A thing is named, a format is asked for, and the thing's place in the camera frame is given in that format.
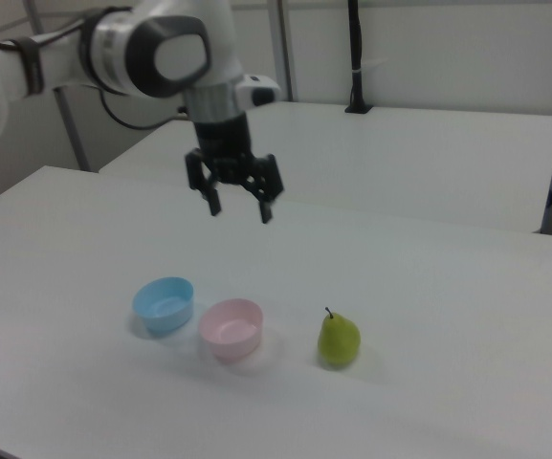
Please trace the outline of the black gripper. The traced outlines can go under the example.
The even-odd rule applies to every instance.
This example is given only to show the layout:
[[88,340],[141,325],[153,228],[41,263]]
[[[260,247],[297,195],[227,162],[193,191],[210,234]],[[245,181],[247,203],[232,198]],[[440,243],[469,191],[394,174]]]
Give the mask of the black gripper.
[[[185,156],[188,186],[200,192],[210,215],[216,216],[222,210],[217,181],[243,186],[257,200],[261,222],[268,224],[273,218],[272,205],[284,185],[274,155],[254,158],[247,115],[222,122],[195,122],[193,126],[199,148]],[[204,165],[209,176],[204,174]]]

